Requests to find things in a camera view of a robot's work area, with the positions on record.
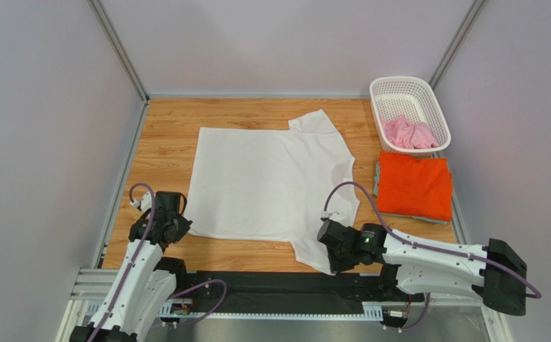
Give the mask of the white t shirt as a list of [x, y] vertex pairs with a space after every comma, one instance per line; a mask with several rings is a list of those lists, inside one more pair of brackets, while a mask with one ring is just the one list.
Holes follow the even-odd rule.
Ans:
[[317, 235], [325, 212], [346, 226], [355, 222], [359, 200], [341, 188], [355, 159], [323, 110], [288, 125], [201, 128], [185, 217], [195, 236], [288, 242], [298, 262], [329, 274]]

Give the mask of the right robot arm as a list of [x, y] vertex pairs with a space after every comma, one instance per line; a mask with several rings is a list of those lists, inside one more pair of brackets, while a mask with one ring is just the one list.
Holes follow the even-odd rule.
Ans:
[[527, 264], [503, 240], [490, 239], [485, 246], [451, 244], [380, 224], [357, 230], [331, 219], [324, 219], [317, 240], [326, 246], [335, 274], [378, 263], [385, 289], [465, 296], [502, 314], [526, 314]]

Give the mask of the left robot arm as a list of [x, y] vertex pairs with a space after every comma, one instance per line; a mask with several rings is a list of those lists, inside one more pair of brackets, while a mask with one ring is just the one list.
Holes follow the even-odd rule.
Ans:
[[179, 192], [146, 192], [132, 200], [141, 216], [131, 225], [126, 253], [113, 285], [86, 326], [75, 327], [70, 341], [144, 341], [168, 297], [187, 285], [183, 260], [167, 257], [192, 222], [183, 213]]

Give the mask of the folded orange t shirt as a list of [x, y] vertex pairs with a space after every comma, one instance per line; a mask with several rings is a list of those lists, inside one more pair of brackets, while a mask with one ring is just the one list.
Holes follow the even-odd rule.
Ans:
[[379, 162], [379, 212], [452, 220], [453, 176], [447, 159], [383, 152]]

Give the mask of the pink t shirt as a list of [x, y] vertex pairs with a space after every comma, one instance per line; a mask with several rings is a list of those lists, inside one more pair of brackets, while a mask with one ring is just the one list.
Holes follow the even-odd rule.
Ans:
[[413, 123], [404, 115], [390, 121], [380, 121], [386, 139], [396, 147], [422, 150], [440, 146], [425, 122]]

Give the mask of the white plastic laundry basket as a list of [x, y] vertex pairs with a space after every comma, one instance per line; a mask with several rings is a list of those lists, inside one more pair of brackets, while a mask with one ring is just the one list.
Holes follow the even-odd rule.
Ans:
[[[382, 150], [412, 157], [429, 157], [444, 151], [451, 143], [451, 133], [433, 89], [413, 76], [377, 78], [369, 86], [371, 110]], [[385, 133], [384, 123], [399, 116], [414, 124], [424, 123], [437, 142], [436, 147], [408, 149], [394, 145]]]

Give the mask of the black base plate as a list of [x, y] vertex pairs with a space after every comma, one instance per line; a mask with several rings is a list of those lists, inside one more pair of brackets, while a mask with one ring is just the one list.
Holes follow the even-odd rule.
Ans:
[[189, 294], [192, 309], [219, 314], [360, 314], [364, 302], [425, 301], [379, 281], [378, 276], [296, 272], [197, 271], [182, 276], [177, 290]]

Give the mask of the aluminium frame rail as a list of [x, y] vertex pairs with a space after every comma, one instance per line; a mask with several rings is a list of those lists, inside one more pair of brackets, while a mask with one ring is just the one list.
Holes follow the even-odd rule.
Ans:
[[176, 277], [177, 291], [149, 316], [169, 320], [210, 318], [387, 321], [409, 305], [421, 313], [422, 294], [408, 295], [379, 284], [374, 274], [191, 271]]

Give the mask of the left corner aluminium post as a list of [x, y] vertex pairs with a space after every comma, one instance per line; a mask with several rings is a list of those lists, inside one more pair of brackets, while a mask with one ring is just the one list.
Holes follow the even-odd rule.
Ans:
[[121, 41], [116, 28], [108, 15], [105, 5], [100, 0], [87, 0], [87, 3], [101, 26], [107, 41], [109, 42], [115, 56], [127, 75], [135, 93], [139, 97], [141, 103], [143, 105], [147, 105], [150, 101], [150, 96], [148, 95], [140, 76], [134, 68], [127, 51], [125, 50], [123, 42]]

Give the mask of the corner aluminium post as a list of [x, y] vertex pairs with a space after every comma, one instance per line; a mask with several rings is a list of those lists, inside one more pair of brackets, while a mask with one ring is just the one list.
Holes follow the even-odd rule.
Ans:
[[123, 42], [121, 41], [116, 28], [108, 15], [105, 5], [100, 0], [87, 0], [87, 3], [101, 26], [107, 41], [109, 42], [115, 56], [127, 75], [135, 93], [139, 97], [141, 103], [143, 105], [147, 105], [150, 101], [150, 96], [148, 95], [140, 76], [134, 68], [127, 51], [125, 50]]
[[465, 40], [467, 39], [472, 28], [478, 21], [480, 15], [482, 14], [484, 8], [488, 5], [488, 3], [488, 0], [474, 0], [471, 2], [469, 9], [463, 17], [463, 20], [461, 21], [459, 27], [453, 35], [453, 38], [448, 44], [448, 47], [444, 51], [440, 62], [436, 66], [436, 69], [434, 70], [433, 75], [429, 80], [429, 85], [432, 87], [433, 90], [436, 90], [441, 84], [446, 72], [453, 63], [454, 58], [460, 51]]

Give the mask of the right corner aluminium post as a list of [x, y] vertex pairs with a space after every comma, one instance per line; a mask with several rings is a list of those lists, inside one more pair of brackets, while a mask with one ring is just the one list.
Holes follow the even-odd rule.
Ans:
[[463, 20], [461, 21], [459, 27], [453, 35], [453, 38], [448, 44], [448, 47], [444, 51], [440, 62], [436, 66], [436, 69], [434, 70], [433, 75], [429, 80], [429, 85], [432, 87], [433, 90], [436, 90], [441, 84], [446, 72], [453, 63], [454, 58], [460, 51], [465, 40], [467, 39], [472, 28], [478, 21], [480, 15], [482, 14], [484, 8], [488, 5], [488, 3], [488, 0], [474, 0], [471, 2], [469, 9], [463, 17]]

